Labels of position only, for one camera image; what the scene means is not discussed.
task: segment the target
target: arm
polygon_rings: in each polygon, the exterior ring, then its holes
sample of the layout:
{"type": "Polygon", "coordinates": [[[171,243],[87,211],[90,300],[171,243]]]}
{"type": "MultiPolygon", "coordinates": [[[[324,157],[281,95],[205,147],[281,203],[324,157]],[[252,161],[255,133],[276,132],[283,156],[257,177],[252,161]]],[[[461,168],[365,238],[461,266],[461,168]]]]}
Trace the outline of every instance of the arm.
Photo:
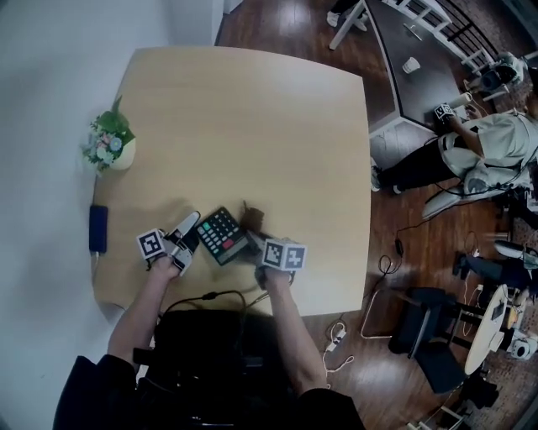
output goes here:
{"type": "Polygon", "coordinates": [[[138,366],[133,361],[133,349],[146,349],[157,324],[162,299],[168,282],[179,275],[179,269],[169,257],[158,259],[151,267],[148,281],[134,303],[119,319],[108,342],[108,353],[138,366]]]}
{"type": "Polygon", "coordinates": [[[280,355],[294,390],[301,396],[313,388],[327,388],[325,367],[293,301],[289,274],[266,269],[266,277],[280,355]]]}
{"type": "Polygon", "coordinates": [[[450,118],[450,124],[454,132],[463,137],[463,141],[467,147],[479,157],[484,156],[482,145],[480,144],[480,137],[478,133],[475,133],[465,127],[463,127],[460,117],[454,115],[450,118]]]}

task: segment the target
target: black pants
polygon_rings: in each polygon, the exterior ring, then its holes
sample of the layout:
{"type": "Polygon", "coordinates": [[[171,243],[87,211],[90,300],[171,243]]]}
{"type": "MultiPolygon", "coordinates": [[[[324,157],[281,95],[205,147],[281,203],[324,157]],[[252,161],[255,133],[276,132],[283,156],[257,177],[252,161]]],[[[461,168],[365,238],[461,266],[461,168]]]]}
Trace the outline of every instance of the black pants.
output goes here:
{"type": "Polygon", "coordinates": [[[482,278],[488,278],[491,281],[520,290],[529,287],[531,292],[536,293],[529,272],[521,260],[485,260],[471,255],[467,255],[466,260],[468,267],[482,278]]]}
{"type": "Polygon", "coordinates": [[[377,176],[381,187],[396,185],[400,191],[428,186],[455,177],[456,175],[440,156],[437,140],[418,148],[394,167],[382,171],[377,176]]]}

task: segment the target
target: red button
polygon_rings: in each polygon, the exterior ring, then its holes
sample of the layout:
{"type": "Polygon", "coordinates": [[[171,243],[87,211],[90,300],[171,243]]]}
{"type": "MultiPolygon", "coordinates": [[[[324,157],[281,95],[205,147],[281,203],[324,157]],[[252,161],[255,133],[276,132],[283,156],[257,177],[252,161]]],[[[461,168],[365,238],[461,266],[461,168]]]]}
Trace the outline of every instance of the red button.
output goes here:
{"type": "Polygon", "coordinates": [[[224,242],[224,243],[222,244],[222,247],[223,247],[224,249],[228,249],[228,248],[229,248],[230,246],[232,246],[233,244],[234,244],[234,241],[233,241],[232,239],[228,239],[228,240],[226,240],[226,242],[224,242]]]}

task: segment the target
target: wooden table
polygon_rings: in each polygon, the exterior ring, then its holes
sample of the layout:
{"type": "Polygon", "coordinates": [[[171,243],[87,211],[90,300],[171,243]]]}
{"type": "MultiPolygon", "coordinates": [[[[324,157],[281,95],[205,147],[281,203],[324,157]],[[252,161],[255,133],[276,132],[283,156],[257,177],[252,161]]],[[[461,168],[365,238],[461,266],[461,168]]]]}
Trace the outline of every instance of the wooden table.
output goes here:
{"type": "MultiPolygon", "coordinates": [[[[136,135],[134,164],[108,171],[108,252],[95,296],[127,307],[147,274],[135,237],[173,228],[189,208],[240,216],[245,199],[264,231],[309,247],[293,283],[303,315],[361,308],[370,232],[370,150],[362,79],[318,63],[233,48],[135,52],[119,90],[136,135]]],[[[254,266],[219,267],[200,245],[163,308],[210,291],[261,294],[254,266]]],[[[204,307],[237,309],[222,296],[204,307]]],[[[269,301],[256,306],[269,313],[269,301]]]]}
{"type": "MultiPolygon", "coordinates": [[[[394,101],[394,110],[370,126],[370,137],[383,134],[400,123],[434,130],[434,109],[460,95],[450,66],[452,54],[434,34],[379,0],[361,0],[354,7],[330,43],[332,50],[336,49],[348,27],[365,8],[387,67],[394,101]],[[414,34],[409,31],[412,26],[414,34]],[[420,68],[407,74],[402,67],[409,57],[414,57],[420,68]]],[[[465,109],[457,112],[464,118],[467,116],[465,109]]]]}

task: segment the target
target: white sneaker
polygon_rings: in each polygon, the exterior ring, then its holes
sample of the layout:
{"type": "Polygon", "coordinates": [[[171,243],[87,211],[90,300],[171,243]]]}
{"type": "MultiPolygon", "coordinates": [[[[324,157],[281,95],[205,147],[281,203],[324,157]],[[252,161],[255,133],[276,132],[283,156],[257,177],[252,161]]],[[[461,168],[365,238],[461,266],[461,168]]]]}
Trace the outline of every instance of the white sneaker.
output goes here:
{"type": "Polygon", "coordinates": [[[360,31],[368,31],[366,25],[364,25],[364,23],[360,20],[360,19],[357,19],[357,21],[355,21],[353,23],[360,31]]]}
{"type": "Polygon", "coordinates": [[[339,13],[332,13],[329,11],[327,13],[327,24],[331,27],[336,27],[338,25],[338,18],[340,17],[339,13]]]}
{"type": "Polygon", "coordinates": [[[370,157],[370,184],[373,192],[378,192],[381,190],[381,184],[379,183],[379,180],[377,178],[377,175],[379,175],[379,172],[381,169],[377,167],[376,161],[370,157]]]}

